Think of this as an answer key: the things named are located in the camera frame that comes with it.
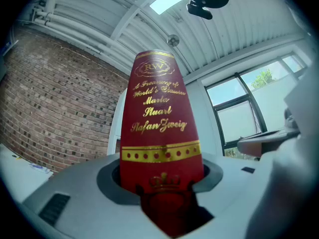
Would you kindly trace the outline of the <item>white side table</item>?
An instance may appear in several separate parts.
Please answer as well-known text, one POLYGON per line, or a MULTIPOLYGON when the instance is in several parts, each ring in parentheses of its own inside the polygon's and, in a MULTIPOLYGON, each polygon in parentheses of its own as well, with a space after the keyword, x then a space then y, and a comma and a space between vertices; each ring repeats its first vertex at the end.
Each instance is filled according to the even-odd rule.
POLYGON ((0 143, 0 178, 4 181, 12 198, 22 203, 36 189, 46 183, 53 175, 50 171, 44 174, 32 169, 29 161, 21 158, 16 160, 13 153, 0 143))

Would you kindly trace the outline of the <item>bundle of white ceiling pipes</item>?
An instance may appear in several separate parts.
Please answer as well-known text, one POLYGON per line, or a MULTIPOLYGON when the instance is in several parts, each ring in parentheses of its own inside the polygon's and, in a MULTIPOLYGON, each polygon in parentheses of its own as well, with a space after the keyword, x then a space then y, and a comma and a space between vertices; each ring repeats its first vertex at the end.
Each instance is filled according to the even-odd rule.
POLYGON ((25 8, 18 19, 33 22, 62 32, 63 34, 83 42, 86 46, 91 46, 94 49, 101 51, 122 65, 131 67, 133 64, 135 55, 132 51, 124 45, 107 37, 105 34, 73 19, 50 12, 44 12, 37 6, 28 6, 25 8))

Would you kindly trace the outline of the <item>red book with gold print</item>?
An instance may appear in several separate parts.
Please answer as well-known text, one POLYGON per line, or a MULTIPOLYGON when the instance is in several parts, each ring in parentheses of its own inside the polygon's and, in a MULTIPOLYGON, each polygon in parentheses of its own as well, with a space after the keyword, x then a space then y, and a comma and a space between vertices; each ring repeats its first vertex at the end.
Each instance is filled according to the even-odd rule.
POLYGON ((122 187, 138 194, 144 213, 176 238, 195 226, 192 186, 203 177, 200 141, 175 57, 162 50, 139 53, 122 119, 122 187))

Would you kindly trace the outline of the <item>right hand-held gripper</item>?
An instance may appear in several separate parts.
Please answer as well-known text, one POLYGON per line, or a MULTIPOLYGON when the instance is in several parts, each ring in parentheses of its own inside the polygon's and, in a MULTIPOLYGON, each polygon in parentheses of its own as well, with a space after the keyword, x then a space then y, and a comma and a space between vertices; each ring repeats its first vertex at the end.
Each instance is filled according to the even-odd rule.
POLYGON ((291 111, 286 108, 282 129, 243 138, 238 141, 237 148, 243 154, 261 158, 263 154, 277 150, 284 141, 297 137, 299 134, 298 125, 291 111))

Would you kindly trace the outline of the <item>blue and white packet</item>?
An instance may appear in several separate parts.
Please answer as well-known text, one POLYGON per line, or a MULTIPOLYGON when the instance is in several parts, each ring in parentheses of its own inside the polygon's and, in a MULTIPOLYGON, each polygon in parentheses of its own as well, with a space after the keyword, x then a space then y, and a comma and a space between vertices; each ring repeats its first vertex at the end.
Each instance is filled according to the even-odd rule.
POLYGON ((41 172, 41 173, 44 173, 44 174, 48 174, 50 172, 50 170, 46 167, 43 167, 41 165, 38 165, 38 164, 34 164, 34 163, 29 163, 29 166, 38 171, 38 172, 41 172))

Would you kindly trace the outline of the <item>round ceiling sensor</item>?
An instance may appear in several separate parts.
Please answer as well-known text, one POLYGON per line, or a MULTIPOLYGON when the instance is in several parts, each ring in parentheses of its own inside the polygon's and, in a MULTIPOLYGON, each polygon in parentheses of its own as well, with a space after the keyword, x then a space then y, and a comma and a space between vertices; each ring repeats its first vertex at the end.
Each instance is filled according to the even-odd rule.
POLYGON ((171 34, 167 37, 166 42, 170 47, 176 47, 180 43, 180 39, 177 35, 171 34))

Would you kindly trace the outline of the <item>black framed window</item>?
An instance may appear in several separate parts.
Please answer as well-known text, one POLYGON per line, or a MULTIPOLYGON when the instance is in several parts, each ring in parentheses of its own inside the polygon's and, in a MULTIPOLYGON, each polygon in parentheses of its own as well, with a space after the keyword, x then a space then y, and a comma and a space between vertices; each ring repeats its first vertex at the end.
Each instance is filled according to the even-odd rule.
POLYGON ((306 70, 295 53, 236 72, 205 88, 217 121, 223 155, 255 160, 239 151, 239 140, 276 132, 285 125, 284 97, 306 70))

